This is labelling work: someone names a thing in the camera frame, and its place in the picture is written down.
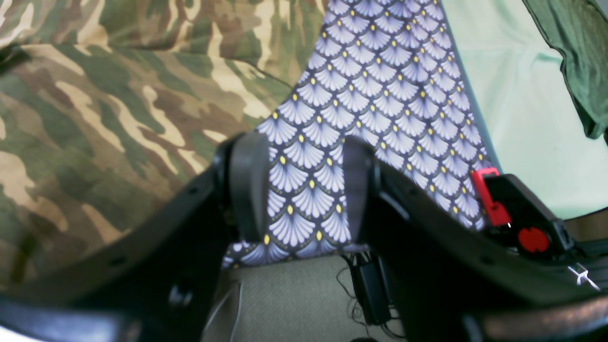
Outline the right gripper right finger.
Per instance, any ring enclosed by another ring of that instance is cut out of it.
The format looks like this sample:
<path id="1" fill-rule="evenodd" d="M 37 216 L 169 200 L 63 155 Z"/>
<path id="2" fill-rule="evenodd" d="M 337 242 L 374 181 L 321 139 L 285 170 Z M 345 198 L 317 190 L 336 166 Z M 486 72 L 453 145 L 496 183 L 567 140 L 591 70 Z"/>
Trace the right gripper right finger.
<path id="1" fill-rule="evenodd" d="M 347 216 L 386 262 L 409 342 L 605 342 L 606 258 L 534 259 L 467 231 L 356 136 L 343 144 Z"/>

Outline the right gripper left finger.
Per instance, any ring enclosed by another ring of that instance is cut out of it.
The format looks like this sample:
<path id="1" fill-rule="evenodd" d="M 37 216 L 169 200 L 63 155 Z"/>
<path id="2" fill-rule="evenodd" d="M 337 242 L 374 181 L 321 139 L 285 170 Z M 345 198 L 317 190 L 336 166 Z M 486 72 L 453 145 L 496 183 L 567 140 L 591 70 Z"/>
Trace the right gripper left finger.
<path id="1" fill-rule="evenodd" d="M 1 294 L 3 342 L 198 342 L 230 244 L 267 228 L 269 141 L 221 143 L 212 165 L 141 227 Z"/>

